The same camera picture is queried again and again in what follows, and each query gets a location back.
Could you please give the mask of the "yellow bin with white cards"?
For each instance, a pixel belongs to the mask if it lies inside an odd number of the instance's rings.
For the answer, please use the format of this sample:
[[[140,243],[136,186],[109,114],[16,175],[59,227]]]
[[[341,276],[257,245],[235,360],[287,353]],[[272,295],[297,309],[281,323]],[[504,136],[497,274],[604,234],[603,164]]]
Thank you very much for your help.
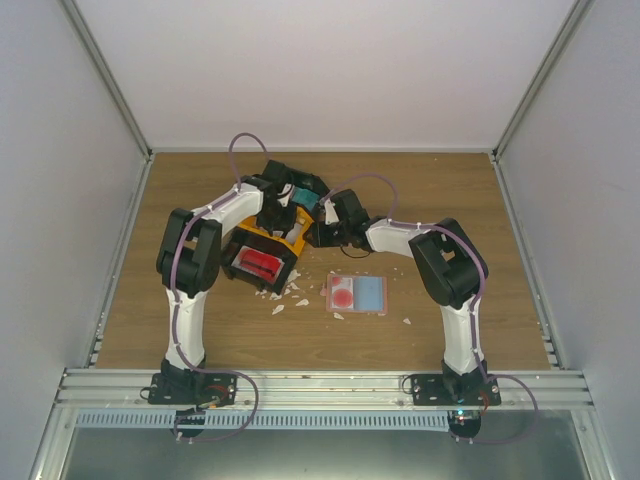
[[[287,253],[299,258],[306,245],[304,235],[313,223],[309,212],[297,206],[293,226],[288,232],[275,230],[270,234],[265,228],[257,225],[256,216],[246,218],[238,228],[248,233],[249,243],[256,250],[281,258]]]

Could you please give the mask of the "black bin with red cards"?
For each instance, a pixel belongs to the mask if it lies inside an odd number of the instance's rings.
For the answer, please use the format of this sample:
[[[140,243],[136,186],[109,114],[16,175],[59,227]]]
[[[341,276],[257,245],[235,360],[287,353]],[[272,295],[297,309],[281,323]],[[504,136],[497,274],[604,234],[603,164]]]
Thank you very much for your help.
[[[248,230],[236,228],[221,253],[221,268],[237,279],[281,295],[298,257],[284,244]]]

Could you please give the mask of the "black bin with teal cards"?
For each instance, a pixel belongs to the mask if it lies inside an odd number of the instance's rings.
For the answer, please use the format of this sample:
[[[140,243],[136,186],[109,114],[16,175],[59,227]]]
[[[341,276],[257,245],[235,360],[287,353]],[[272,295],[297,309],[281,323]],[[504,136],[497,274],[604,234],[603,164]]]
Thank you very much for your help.
[[[276,185],[276,199],[283,207],[293,204],[302,207],[308,213],[312,213],[314,209],[309,211],[291,200],[295,188],[312,190],[320,196],[320,199],[329,192],[329,188],[320,177],[288,167],[271,173],[264,170],[262,173],[256,174],[255,177]]]

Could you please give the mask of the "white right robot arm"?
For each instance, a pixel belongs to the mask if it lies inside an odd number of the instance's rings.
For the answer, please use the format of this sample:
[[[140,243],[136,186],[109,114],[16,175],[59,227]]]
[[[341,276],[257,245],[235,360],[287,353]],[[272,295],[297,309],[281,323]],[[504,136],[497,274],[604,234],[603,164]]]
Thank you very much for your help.
[[[459,222],[371,217],[351,189],[320,199],[312,217],[315,225],[307,241],[316,248],[352,246],[414,260],[427,294],[441,309],[444,396],[456,405],[474,398],[486,375],[478,310],[489,271]]]

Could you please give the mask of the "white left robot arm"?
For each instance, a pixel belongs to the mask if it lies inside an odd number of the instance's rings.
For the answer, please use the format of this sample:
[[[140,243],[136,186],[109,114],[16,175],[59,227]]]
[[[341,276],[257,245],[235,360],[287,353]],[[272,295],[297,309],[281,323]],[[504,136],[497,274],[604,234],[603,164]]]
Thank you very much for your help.
[[[164,361],[178,372],[171,391],[185,404],[203,398],[205,378],[196,373],[203,345],[205,303],[219,273],[280,294],[298,260],[304,229],[292,201],[295,176],[289,167],[269,161],[262,173],[244,176],[225,194],[192,210],[169,216],[156,269],[166,288],[170,340]]]

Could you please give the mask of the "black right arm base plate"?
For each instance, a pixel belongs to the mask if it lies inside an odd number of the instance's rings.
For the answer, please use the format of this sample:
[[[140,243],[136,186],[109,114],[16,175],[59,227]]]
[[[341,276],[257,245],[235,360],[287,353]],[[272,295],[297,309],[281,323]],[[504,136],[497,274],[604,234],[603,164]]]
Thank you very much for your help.
[[[444,374],[414,373],[400,381],[400,389],[414,406],[485,407],[499,406],[501,394],[496,381],[482,379],[458,382]]]

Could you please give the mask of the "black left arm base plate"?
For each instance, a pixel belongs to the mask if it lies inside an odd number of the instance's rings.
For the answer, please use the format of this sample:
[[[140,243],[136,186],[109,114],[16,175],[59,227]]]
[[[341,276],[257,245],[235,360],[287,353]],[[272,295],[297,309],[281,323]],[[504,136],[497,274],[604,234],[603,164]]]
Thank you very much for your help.
[[[148,387],[141,389],[140,397],[151,405],[222,407],[234,404],[236,386],[236,375],[160,372],[152,376]]]

